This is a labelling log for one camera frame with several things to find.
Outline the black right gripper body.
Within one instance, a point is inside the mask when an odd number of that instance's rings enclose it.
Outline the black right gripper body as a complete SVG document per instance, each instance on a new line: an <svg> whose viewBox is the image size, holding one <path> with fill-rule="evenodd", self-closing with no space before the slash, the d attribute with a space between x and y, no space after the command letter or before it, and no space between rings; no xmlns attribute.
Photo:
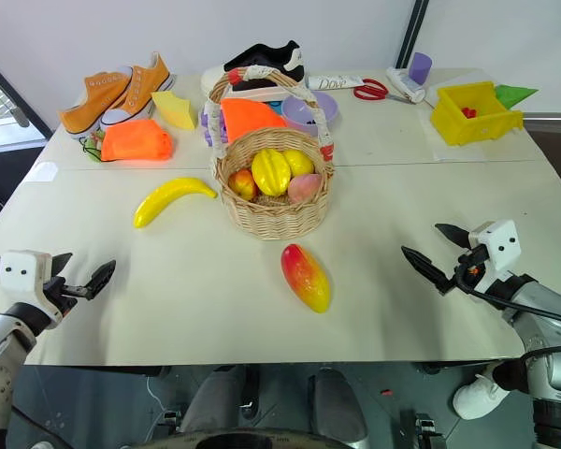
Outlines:
<svg viewBox="0 0 561 449"><path fill-rule="evenodd" d="M460 255L459 265L454 269L455 285L460 290L471 293L484 276L488 259L489 253L484 244Z"/></svg>

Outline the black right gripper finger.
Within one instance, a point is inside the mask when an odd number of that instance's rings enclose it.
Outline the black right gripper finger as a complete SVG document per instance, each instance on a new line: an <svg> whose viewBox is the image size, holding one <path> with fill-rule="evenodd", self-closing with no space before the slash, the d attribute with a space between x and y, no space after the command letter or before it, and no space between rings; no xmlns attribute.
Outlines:
<svg viewBox="0 0 561 449"><path fill-rule="evenodd" d="M460 248L470 249L469 232L454 224L435 224L435 228Z"/></svg>
<svg viewBox="0 0 561 449"><path fill-rule="evenodd" d="M454 289L454 279L448 278L442 270L433 265L428 257L406 246L401 247L401 252L412 267L430 281L442 295Z"/></svg>

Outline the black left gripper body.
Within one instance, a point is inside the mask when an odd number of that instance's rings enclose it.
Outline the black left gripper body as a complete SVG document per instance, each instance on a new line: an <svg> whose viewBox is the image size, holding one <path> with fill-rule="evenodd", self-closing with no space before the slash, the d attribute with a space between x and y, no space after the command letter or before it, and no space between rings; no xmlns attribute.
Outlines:
<svg viewBox="0 0 561 449"><path fill-rule="evenodd" d="M56 276L43 284L42 294L44 312L53 323L61 323L80 298L92 299L92 283L68 285L64 277Z"/></svg>

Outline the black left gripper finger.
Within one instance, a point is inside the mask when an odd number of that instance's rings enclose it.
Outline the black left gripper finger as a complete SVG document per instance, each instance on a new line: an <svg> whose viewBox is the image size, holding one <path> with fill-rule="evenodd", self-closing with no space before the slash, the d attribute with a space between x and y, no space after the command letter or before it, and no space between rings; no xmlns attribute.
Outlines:
<svg viewBox="0 0 561 449"><path fill-rule="evenodd" d="M110 260L102 264L91 276L90 280L85 284L85 298L94 299L109 283L116 268L116 261Z"/></svg>
<svg viewBox="0 0 561 449"><path fill-rule="evenodd" d="M57 276L66 266L70 258L72 257L72 253L61 253L55 255L51 259L51 276Z"/></svg>

